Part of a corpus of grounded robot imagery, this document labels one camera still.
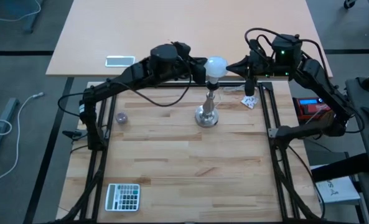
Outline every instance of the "white light bulb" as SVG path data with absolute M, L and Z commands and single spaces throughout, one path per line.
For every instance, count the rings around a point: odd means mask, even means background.
M 209 81 L 212 84 L 216 84 L 219 78 L 227 74 L 227 65 L 227 61 L 221 57 L 210 57 L 208 59 L 208 62 L 204 66 L 209 76 Z

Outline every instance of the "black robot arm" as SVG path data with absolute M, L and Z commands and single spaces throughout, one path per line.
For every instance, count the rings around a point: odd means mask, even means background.
M 267 40 L 273 49 L 271 57 L 266 55 L 257 39 L 247 39 L 247 33 L 252 30 L 266 31 L 276 35 L 272 43 Z M 298 127 L 281 126 L 277 129 L 270 129 L 268 134 L 273 138 L 274 144 L 286 149 L 294 138 L 315 134 L 343 135 L 354 110 L 347 98 L 338 91 L 337 86 L 333 86 L 329 81 L 326 69 L 323 68 L 325 64 L 321 66 L 317 60 L 310 58 L 301 50 L 303 42 L 316 43 L 312 40 L 302 40 L 299 35 L 277 34 L 263 28 L 254 28 L 248 32 L 245 38 L 251 49 L 250 54 L 242 61 L 227 66 L 228 71 L 246 80 L 245 94 L 247 96 L 253 95 L 257 77 L 288 77 L 289 81 L 295 80 L 302 87 L 312 90 L 331 108 L 331 111 L 324 114 L 318 121 Z M 316 46 L 322 58 L 320 47 L 317 44 Z
M 106 147 L 103 132 L 96 123 L 97 102 L 126 90 L 157 87 L 178 78 L 192 78 L 195 83 L 204 85 L 206 74 L 203 65 L 207 58 L 192 58 L 190 50 L 188 45 L 180 42 L 160 45 L 151 50 L 149 57 L 128 67 L 120 76 L 87 88 L 79 102 L 79 115 L 88 131 L 88 148 L 102 151 Z

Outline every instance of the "light wood desk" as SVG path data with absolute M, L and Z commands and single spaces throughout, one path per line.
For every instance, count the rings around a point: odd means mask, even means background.
M 119 75 L 123 68 L 105 67 L 107 56 L 133 55 L 139 61 L 170 41 L 191 46 L 193 57 L 221 56 L 231 64 L 249 54 L 244 33 L 254 27 L 299 34 L 321 45 L 305 0 L 75 0 L 46 74 Z M 302 49 L 320 60 L 312 44 Z
M 287 82 L 273 82 L 273 87 L 282 125 L 297 126 Z M 196 125 L 194 113 L 205 101 L 206 91 L 205 87 L 193 87 L 180 103 L 168 108 L 156 107 L 130 91 L 118 95 L 115 113 L 125 111 L 129 122 L 122 126 L 113 122 L 98 222 L 281 221 L 261 103 L 249 110 L 240 103 L 243 92 L 222 91 L 217 106 L 219 122 L 203 129 Z M 170 103 L 183 88 L 141 92 L 158 102 Z M 215 101 L 220 101 L 218 94 Z M 293 140 L 291 146 L 308 163 L 303 142 Z M 90 154 L 86 148 L 72 153 L 57 218 L 64 216 L 83 192 Z M 307 171 L 291 151 L 288 159 L 295 190 L 319 215 L 318 199 Z M 109 183 L 140 184 L 139 211 L 106 212 Z

